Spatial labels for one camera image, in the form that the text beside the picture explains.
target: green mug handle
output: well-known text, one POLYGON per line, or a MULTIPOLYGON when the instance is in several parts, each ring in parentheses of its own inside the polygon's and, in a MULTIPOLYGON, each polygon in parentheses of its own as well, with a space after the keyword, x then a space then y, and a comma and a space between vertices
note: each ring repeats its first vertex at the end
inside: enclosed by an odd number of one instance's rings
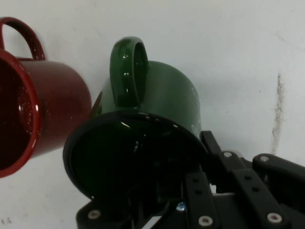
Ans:
POLYGON ((124 37, 116 42, 110 57, 110 81, 117 106, 141 104, 147 70, 147 54, 140 38, 124 37))

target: red enamel mug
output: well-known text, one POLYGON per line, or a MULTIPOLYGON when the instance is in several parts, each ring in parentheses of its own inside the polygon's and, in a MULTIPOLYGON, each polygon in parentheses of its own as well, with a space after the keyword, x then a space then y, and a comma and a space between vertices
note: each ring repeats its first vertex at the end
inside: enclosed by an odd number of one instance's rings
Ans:
POLYGON ((18 19, 0 18, 0 177, 32 156, 61 147, 91 110, 89 90, 72 68, 45 60, 35 32, 18 19), (17 30, 32 58, 4 50, 2 27, 17 30))

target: red mug rim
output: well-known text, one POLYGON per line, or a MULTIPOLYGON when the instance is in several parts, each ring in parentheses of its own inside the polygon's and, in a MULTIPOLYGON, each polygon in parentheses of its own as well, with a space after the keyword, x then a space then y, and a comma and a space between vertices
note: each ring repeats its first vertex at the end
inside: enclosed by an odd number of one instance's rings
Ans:
POLYGON ((30 136, 30 140, 18 159, 9 167, 0 170, 1 178, 18 171, 33 155, 33 152, 37 147, 37 143, 42 130, 42 114, 41 103, 35 90, 34 83, 24 66, 21 64, 21 62, 12 54, 3 49, 0 49, 0 59, 3 60, 7 65, 9 65, 12 70, 14 70, 21 78, 22 83, 28 91, 33 111, 33 131, 30 136))

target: green mug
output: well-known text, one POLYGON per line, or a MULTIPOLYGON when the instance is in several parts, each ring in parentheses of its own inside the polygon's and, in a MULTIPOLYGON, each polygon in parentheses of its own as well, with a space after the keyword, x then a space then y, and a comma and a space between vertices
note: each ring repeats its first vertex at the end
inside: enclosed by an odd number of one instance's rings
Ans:
POLYGON ((115 44, 110 79, 91 116, 68 138, 63 152, 70 179, 89 197, 124 196, 158 174, 162 161, 202 160, 194 85, 179 70, 148 61, 139 38, 115 44))

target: black plastic part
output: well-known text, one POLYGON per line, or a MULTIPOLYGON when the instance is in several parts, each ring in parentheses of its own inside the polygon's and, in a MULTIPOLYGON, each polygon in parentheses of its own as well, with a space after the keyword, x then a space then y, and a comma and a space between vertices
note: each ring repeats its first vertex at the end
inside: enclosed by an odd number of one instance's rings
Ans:
POLYGON ((177 166, 166 163, 161 174, 170 176, 149 177, 126 196, 109 202, 105 202, 107 198, 103 202, 94 199, 77 214, 78 228, 140 229, 158 215, 162 217, 153 229, 199 229, 200 216, 213 219, 205 229, 305 229, 301 211, 305 168, 273 155, 258 155, 253 163, 233 152, 225 156, 210 131, 202 132, 201 140, 205 163, 185 161, 177 176, 164 173, 177 166), (261 156, 269 160, 261 161, 261 156), (217 191, 232 193, 213 195, 210 181, 217 185, 217 191), (176 209, 181 201, 186 203, 185 211, 176 209), (101 216, 89 219, 94 209, 101 216), (272 212, 282 221, 271 223, 267 215, 272 212))
POLYGON ((151 229, 185 229, 186 214, 185 211, 177 211, 176 207, 171 208, 164 214, 151 229))
POLYGON ((209 216, 213 220, 213 224, 205 227, 206 229, 220 228, 220 220, 206 174, 204 172, 186 174, 183 190, 188 209, 188 228, 197 228, 198 219, 201 216, 209 216))
POLYGON ((290 220, 283 212, 275 198, 271 195, 267 187, 259 176, 252 169, 239 169, 232 171, 240 194, 249 206, 256 219, 259 228, 262 229, 289 229, 290 220), (267 219, 269 213, 277 213, 282 218, 281 223, 270 223, 267 219))
POLYGON ((76 215, 78 229, 131 229, 132 218, 127 204, 101 203, 91 201, 84 206, 76 215), (100 212, 96 219, 89 218, 92 210, 100 212))
POLYGON ((305 168, 270 154, 253 159, 253 168, 266 182, 274 197, 305 214, 305 168), (260 158, 266 156, 268 161, 260 158))
POLYGON ((305 215, 282 204, 281 205, 283 211, 287 214, 287 216, 291 220, 291 225, 293 229, 304 229, 305 228, 305 215))

